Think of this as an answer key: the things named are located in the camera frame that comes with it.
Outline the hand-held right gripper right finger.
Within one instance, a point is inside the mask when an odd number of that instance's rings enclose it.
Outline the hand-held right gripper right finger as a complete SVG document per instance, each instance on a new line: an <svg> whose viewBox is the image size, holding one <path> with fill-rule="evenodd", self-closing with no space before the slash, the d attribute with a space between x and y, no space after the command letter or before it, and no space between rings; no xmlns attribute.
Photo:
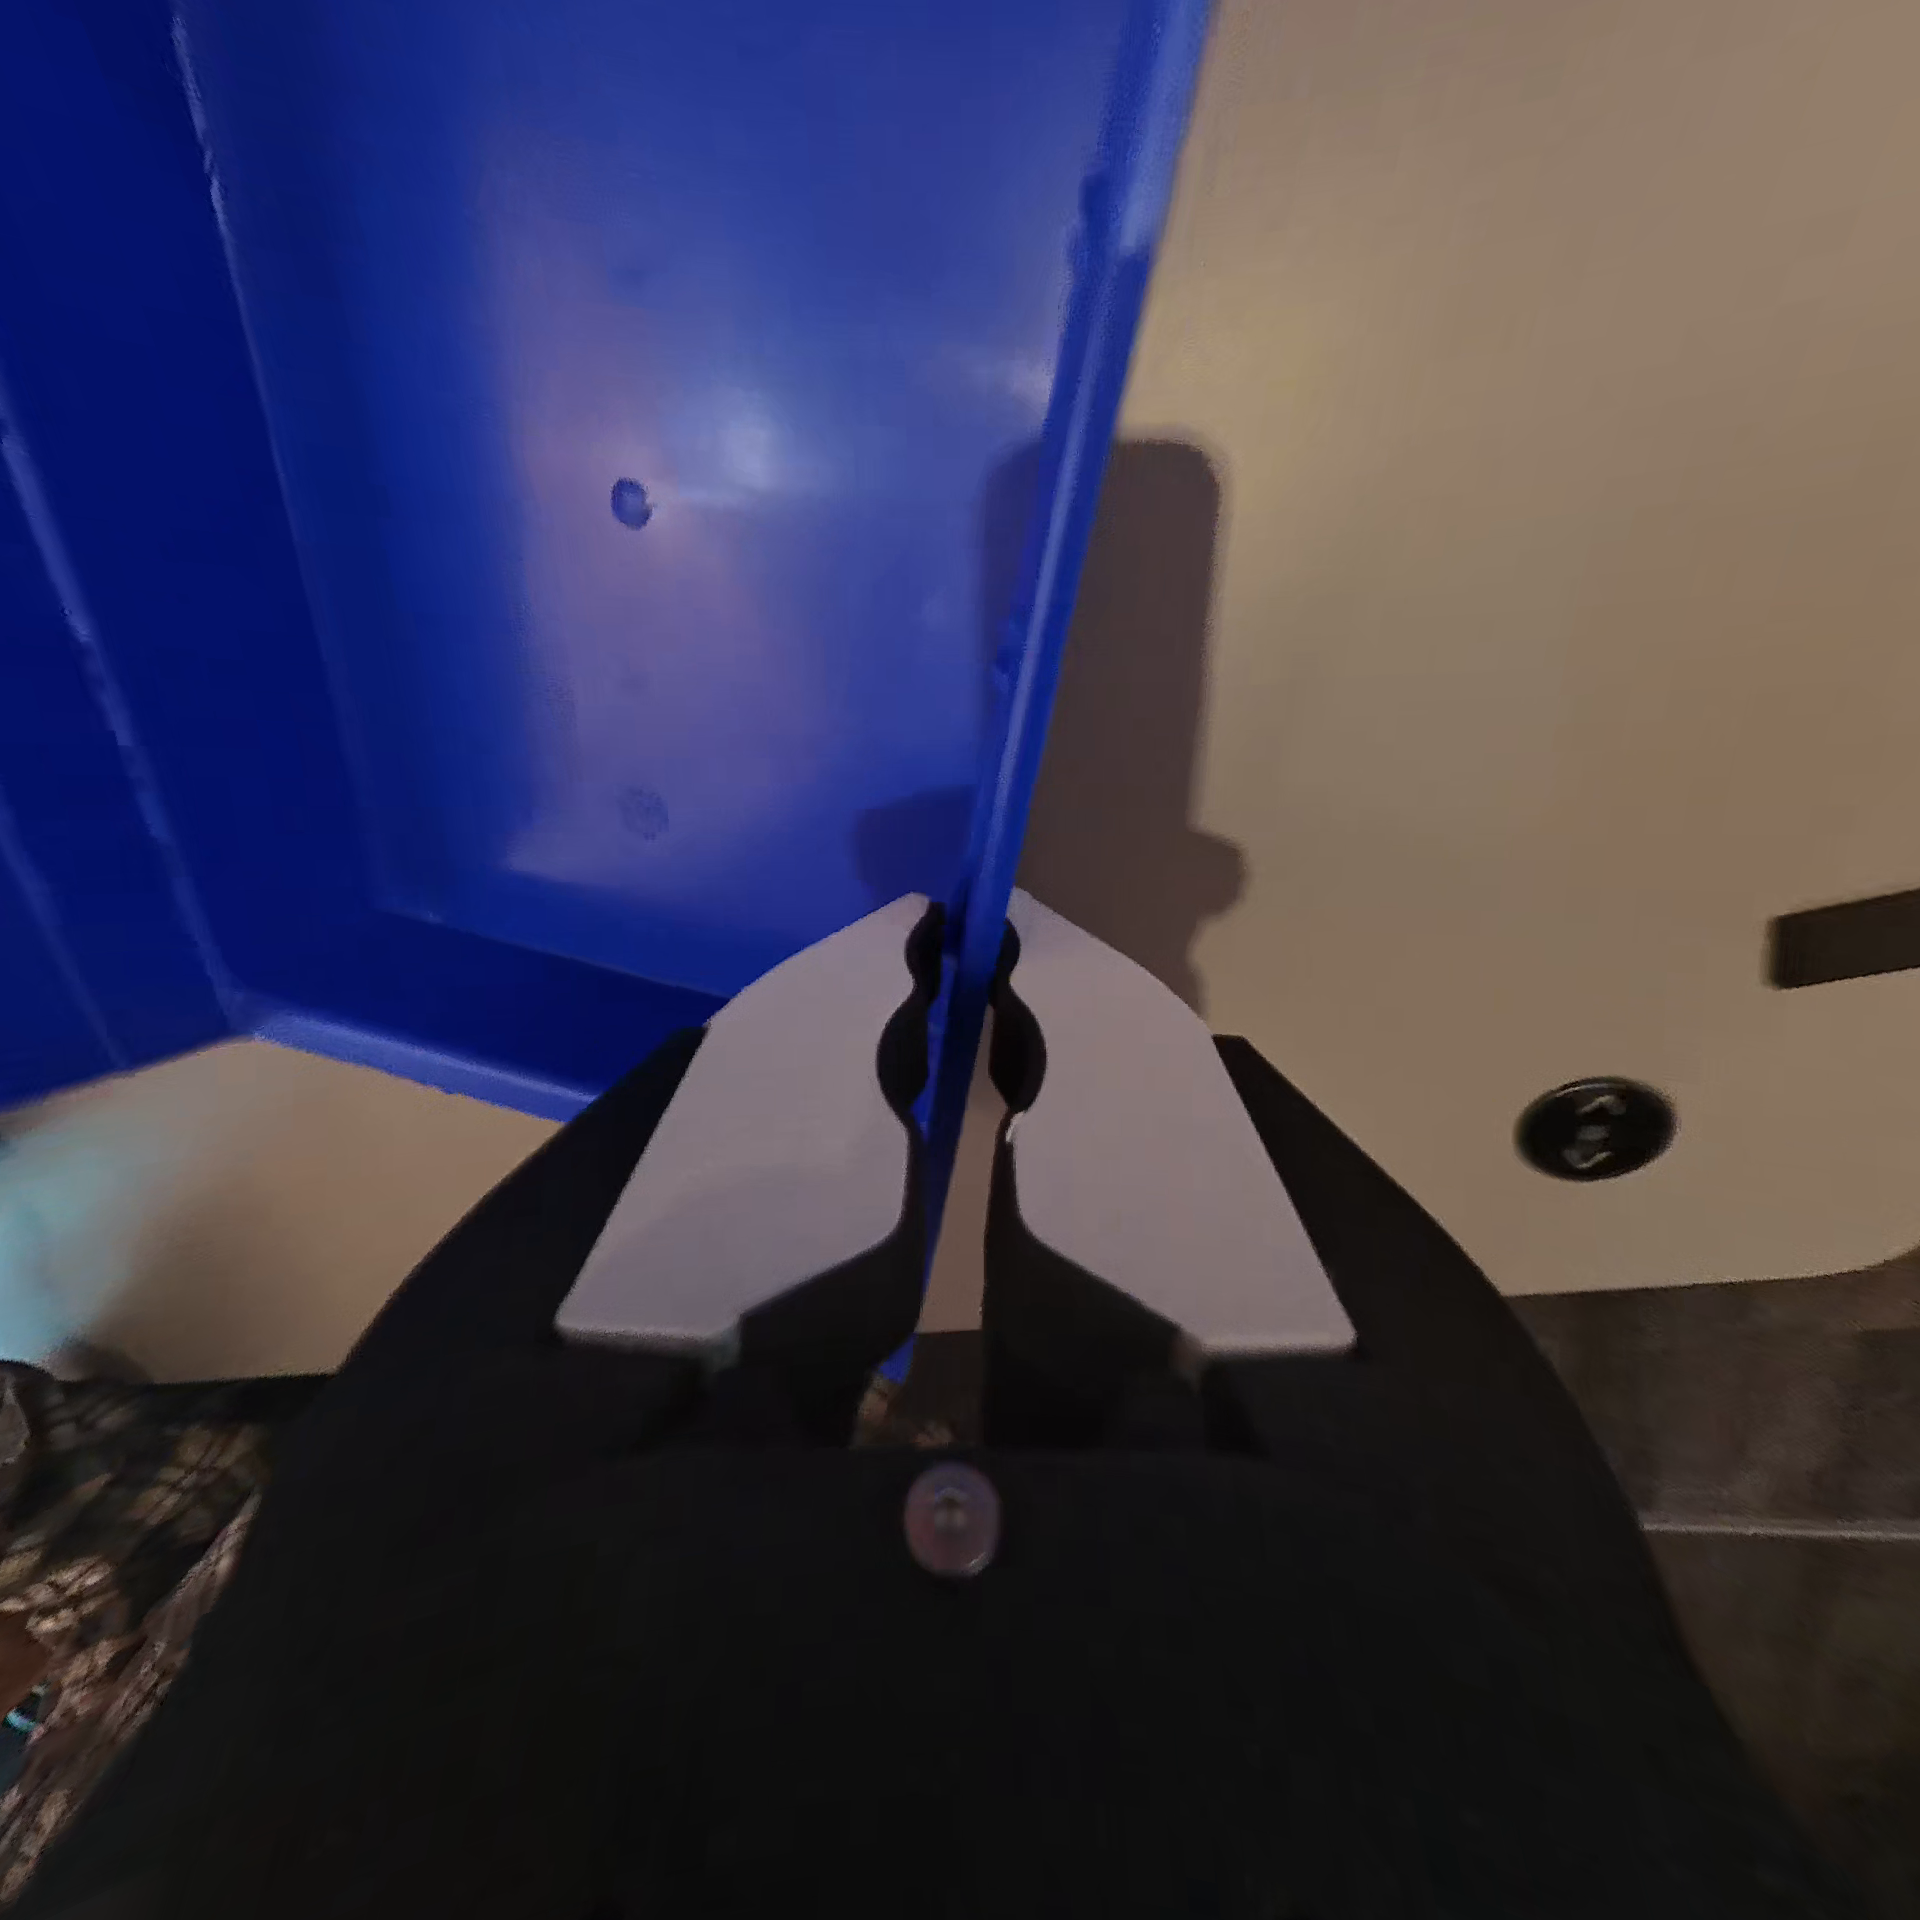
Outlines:
<svg viewBox="0 0 1920 1920"><path fill-rule="evenodd" d="M1203 1017L1022 889L1008 929L995 1038L1021 1015L1039 1028L1039 1087L1007 1106L1041 1247L1143 1309L1182 1360L1352 1352L1354 1320Z"/></svg>

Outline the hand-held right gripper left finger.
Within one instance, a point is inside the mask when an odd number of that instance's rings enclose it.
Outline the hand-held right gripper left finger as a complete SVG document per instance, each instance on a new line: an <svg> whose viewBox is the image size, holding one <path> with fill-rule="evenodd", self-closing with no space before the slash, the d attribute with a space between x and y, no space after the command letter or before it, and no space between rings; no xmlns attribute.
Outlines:
<svg viewBox="0 0 1920 1920"><path fill-rule="evenodd" d="M943 981L944 910L905 893L713 1015L559 1332L702 1365L873 1365L902 1345L921 1308Z"/></svg>

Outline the blue plastic bin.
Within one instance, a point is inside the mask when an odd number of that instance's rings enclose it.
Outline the blue plastic bin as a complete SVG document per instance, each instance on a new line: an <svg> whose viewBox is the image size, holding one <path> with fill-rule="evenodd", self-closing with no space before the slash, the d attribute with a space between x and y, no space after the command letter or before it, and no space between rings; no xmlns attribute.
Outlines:
<svg viewBox="0 0 1920 1920"><path fill-rule="evenodd" d="M6 5L6 1106L565 1120L903 892L954 1177L1209 5Z"/></svg>

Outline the black round table grommet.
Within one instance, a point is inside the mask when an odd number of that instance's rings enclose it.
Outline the black round table grommet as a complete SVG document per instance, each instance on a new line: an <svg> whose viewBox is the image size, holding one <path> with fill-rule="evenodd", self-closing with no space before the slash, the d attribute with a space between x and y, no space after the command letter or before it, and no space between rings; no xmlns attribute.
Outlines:
<svg viewBox="0 0 1920 1920"><path fill-rule="evenodd" d="M1561 1183L1640 1172L1675 1141L1669 1095L1631 1076L1583 1076L1534 1096L1515 1121L1520 1158Z"/></svg>

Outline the pale blue blurred object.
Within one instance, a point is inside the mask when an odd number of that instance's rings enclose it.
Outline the pale blue blurred object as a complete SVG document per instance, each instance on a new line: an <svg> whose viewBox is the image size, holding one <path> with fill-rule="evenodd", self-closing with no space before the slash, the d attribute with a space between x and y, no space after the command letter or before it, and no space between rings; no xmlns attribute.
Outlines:
<svg viewBox="0 0 1920 1920"><path fill-rule="evenodd" d="M105 1166L53 1132L2 1134L2 1352L46 1361L107 1312L117 1270Z"/></svg>

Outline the person's camouflage clothing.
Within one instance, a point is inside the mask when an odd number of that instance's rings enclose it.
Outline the person's camouflage clothing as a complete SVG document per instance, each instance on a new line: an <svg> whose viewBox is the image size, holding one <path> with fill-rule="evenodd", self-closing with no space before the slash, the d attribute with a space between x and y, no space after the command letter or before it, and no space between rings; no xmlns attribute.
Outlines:
<svg viewBox="0 0 1920 1920"><path fill-rule="evenodd" d="M191 1382L2 1365L6 1914L105 1790L224 1596L327 1374Z"/></svg>

